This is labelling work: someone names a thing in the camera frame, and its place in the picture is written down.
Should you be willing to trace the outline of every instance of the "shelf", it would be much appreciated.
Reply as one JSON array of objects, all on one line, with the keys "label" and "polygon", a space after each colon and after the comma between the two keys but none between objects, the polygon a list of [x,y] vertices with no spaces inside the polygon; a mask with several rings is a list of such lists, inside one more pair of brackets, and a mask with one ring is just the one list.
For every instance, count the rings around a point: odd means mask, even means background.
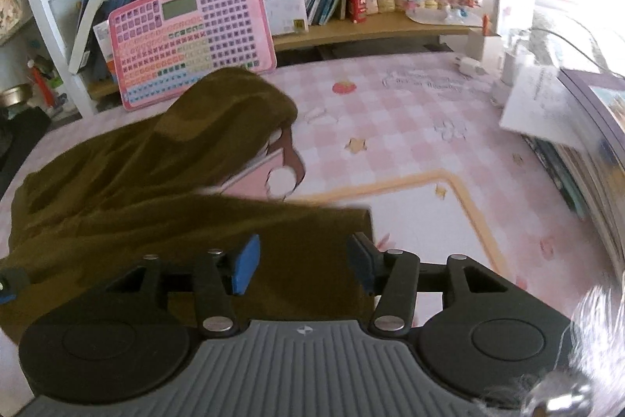
[{"label": "shelf", "polygon": [[[468,27],[461,25],[428,25],[416,23],[404,13],[393,12],[370,16],[364,23],[352,23],[351,20],[333,20],[327,25],[314,25],[306,34],[287,34],[274,38],[276,52],[297,48],[330,45],[345,41],[372,40],[392,37],[427,37],[464,35]],[[93,100],[117,92],[118,86],[113,81],[100,81],[87,87]]]},{"label": "shelf", "polygon": [[20,29],[23,28],[31,20],[32,20],[32,12],[30,11],[30,9],[26,9],[26,13],[24,13],[24,16],[22,16],[22,19],[18,21],[17,24],[15,24],[13,29],[7,32],[7,34],[0,37],[0,47],[3,46],[5,43],[7,43],[11,38],[13,38],[15,34],[20,32]]}]

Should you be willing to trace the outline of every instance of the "olive green cloth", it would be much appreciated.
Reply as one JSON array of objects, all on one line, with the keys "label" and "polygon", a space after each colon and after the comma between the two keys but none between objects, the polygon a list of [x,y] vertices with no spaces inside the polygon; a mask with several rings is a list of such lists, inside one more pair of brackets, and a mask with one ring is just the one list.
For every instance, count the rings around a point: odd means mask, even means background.
[{"label": "olive green cloth", "polygon": [[[32,285],[0,306],[0,327],[19,341],[37,317],[145,254],[188,263],[253,233],[261,262],[246,294],[232,298],[239,319],[366,319],[373,302],[348,268],[346,239],[371,234],[367,211],[196,193],[245,167],[296,117],[285,94],[227,68],[164,114],[87,140],[27,176],[0,269],[24,267]],[[192,324],[188,297],[170,309]]]}]

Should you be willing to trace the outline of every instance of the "cartoon girl illustration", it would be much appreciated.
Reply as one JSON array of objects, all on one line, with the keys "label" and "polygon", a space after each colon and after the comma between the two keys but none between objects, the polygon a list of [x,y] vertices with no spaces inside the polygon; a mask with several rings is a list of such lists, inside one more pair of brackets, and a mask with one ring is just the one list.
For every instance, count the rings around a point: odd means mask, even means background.
[{"label": "cartoon girl illustration", "polygon": [[304,180],[304,163],[293,147],[291,127],[271,134],[265,147],[238,174],[202,193],[254,200],[284,200]]}]

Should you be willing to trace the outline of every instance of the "pink checkered desk mat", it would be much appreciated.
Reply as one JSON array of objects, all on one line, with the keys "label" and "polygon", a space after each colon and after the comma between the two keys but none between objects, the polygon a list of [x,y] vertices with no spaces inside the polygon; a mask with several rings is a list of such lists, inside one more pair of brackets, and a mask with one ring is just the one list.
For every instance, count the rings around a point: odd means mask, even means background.
[{"label": "pink checkered desk mat", "polygon": [[[305,178],[293,197],[444,169],[486,220],[508,277],[565,314],[613,271],[591,224],[569,211],[520,136],[498,126],[489,84],[457,71],[454,54],[333,60],[265,78],[298,106],[294,145]],[[47,134],[0,201],[0,256],[24,177],[83,140],[165,111],[171,101],[114,109]],[[346,149],[350,140],[366,150]]]}]

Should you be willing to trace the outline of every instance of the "pink electronic learning tablet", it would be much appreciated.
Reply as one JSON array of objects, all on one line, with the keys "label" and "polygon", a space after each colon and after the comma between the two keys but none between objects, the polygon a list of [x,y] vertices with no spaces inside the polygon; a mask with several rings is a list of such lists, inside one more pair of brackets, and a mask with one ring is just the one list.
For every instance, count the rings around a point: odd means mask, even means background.
[{"label": "pink electronic learning tablet", "polygon": [[109,16],[124,107],[180,96],[226,66],[276,66],[263,0],[137,0]]}]

